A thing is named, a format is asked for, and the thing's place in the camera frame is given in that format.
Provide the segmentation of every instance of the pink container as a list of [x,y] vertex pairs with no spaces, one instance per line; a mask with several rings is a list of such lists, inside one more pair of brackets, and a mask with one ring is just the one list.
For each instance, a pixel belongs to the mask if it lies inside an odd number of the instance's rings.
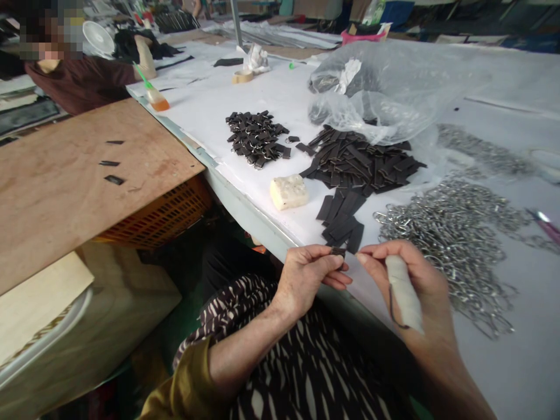
[[371,41],[371,42],[383,42],[387,38],[387,32],[383,32],[379,35],[349,35],[346,30],[341,33],[342,45],[351,44],[356,41]]

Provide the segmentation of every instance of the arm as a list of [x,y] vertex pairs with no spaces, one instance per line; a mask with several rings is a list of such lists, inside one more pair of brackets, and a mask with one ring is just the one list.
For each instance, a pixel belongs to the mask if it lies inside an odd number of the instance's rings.
[[352,282],[336,271],[343,265],[343,258],[328,255],[330,251],[322,245],[290,249],[270,306],[210,348],[210,377],[222,398],[233,399],[263,357],[307,313],[321,282],[339,290]]
[[[425,335],[413,329],[400,329],[400,333],[422,369],[432,414],[436,419],[495,420],[459,354],[447,279],[407,241],[364,247],[356,256],[379,287],[387,307],[389,278],[382,261],[388,255],[399,255],[407,263],[410,280],[420,299]],[[398,307],[394,314],[401,323]]]
[[[157,77],[158,73],[156,72],[152,53],[150,52],[149,48],[150,45],[152,45],[152,41],[141,35],[135,35],[134,40],[136,41],[138,55],[140,56],[140,63],[138,63],[138,67],[140,67],[142,74],[148,80]],[[138,81],[142,80],[142,76],[140,75],[136,67],[134,67],[134,78]]]
[[200,10],[202,9],[202,4],[200,0],[183,0],[183,6],[181,7],[181,9],[185,12],[189,12],[188,10],[188,6],[187,6],[187,2],[191,1],[191,4],[194,5],[194,8],[192,10],[192,15],[197,18],[198,15],[200,14]]

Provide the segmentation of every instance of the pile of leather strips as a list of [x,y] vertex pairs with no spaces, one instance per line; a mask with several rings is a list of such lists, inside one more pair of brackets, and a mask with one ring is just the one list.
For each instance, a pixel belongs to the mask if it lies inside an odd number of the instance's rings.
[[340,132],[327,125],[308,145],[296,147],[313,157],[311,166],[300,175],[337,189],[325,197],[316,218],[323,221],[327,245],[340,247],[347,242],[346,250],[352,254],[358,252],[363,235],[363,224],[354,214],[367,197],[407,185],[410,175],[426,167],[407,155],[409,142],[371,145],[359,133]]
[[316,219],[326,226],[322,235],[328,246],[339,247],[348,241],[346,250],[352,254],[358,252],[363,224],[356,220],[354,214],[365,202],[366,197],[347,188],[337,188],[334,196],[325,196]]
[[277,136],[288,134],[290,130],[281,124],[273,124],[272,118],[268,111],[256,114],[234,112],[226,118],[233,133],[227,139],[233,143],[232,152],[245,156],[255,169],[262,169],[272,160],[290,158],[291,148],[276,143]]
[[296,147],[313,157],[311,166],[300,173],[303,178],[320,180],[328,188],[353,188],[364,197],[405,186],[409,176],[427,167],[407,155],[411,150],[407,141],[372,145],[362,134],[337,131],[328,125],[308,145],[299,143]]

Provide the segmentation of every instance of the orange basket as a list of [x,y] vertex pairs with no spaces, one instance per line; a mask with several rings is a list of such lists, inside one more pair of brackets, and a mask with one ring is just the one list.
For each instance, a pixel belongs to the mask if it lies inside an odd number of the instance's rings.
[[195,176],[106,230],[95,241],[155,249],[187,230],[211,205],[208,189]]

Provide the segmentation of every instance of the glue bottle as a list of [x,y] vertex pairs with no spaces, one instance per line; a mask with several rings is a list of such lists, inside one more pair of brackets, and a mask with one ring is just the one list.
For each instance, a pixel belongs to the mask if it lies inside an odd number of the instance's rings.
[[165,99],[165,97],[159,92],[159,90],[153,87],[153,85],[146,80],[146,78],[138,68],[138,65],[136,63],[134,63],[134,65],[136,66],[136,70],[138,70],[138,73],[142,77],[142,80],[144,80],[144,87],[146,87],[146,98],[152,108],[157,112],[166,111],[171,108],[169,106],[169,102],[167,102],[167,99]]

